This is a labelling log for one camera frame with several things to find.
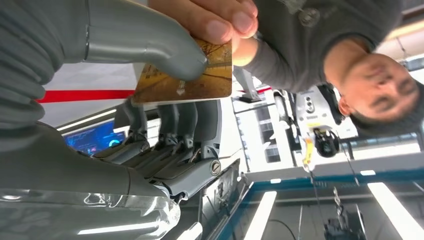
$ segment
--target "human fingers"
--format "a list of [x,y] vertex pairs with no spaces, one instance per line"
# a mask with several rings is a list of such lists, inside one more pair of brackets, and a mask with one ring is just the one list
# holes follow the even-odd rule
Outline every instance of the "human fingers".
[[148,6],[175,19],[195,37],[212,44],[224,44],[235,33],[231,23],[190,0],[149,0]]
[[250,0],[191,0],[198,6],[209,10],[232,24],[241,37],[255,34],[257,19],[255,8]]
[[237,51],[237,49],[239,48],[239,45],[240,45],[240,36],[237,33],[235,33],[231,39],[232,53],[235,53]]

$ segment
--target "red stripe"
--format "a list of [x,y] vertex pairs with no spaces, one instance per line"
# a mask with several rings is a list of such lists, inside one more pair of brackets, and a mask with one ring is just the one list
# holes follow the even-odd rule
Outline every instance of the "red stripe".
[[269,86],[269,87],[266,87],[266,88],[259,89],[259,90],[257,90],[256,92],[257,92],[258,94],[261,94],[261,93],[266,92],[266,91],[268,91],[268,90],[272,90],[272,88]]
[[50,90],[46,91],[41,104],[63,103],[75,101],[126,99],[134,94],[134,90]]

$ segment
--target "gold card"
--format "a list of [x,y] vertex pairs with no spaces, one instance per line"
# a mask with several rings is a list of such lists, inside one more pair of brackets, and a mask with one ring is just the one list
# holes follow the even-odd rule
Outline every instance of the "gold card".
[[133,103],[197,102],[230,96],[233,72],[231,43],[214,45],[199,39],[196,42],[208,59],[207,68],[199,79],[185,82],[146,64],[135,89]]

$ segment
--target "dark hair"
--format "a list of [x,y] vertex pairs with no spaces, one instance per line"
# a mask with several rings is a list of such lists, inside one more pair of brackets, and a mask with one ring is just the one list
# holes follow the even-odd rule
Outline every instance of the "dark hair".
[[418,81],[416,84],[419,89],[419,97],[415,108],[400,119],[392,122],[380,122],[358,112],[351,114],[350,119],[358,133],[372,137],[390,137],[417,131],[424,119],[424,85]]

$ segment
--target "fingernail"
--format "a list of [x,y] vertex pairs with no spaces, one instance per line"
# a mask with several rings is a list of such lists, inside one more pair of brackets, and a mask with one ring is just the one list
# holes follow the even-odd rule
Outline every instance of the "fingernail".
[[229,27],[218,20],[210,21],[206,26],[206,31],[210,37],[216,41],[229,41],[227,38]]
[[237,12],[234,14],[232,24],[235,29],[244,34],[251,29],[253,19],[244,12]]
[[249,11],[253,15],[258,14],[258,10],[257,10],[256,6],[253,3],[251,3],[250,1],[244,1],[241,4],[243,4],[247,9],[249,9]]

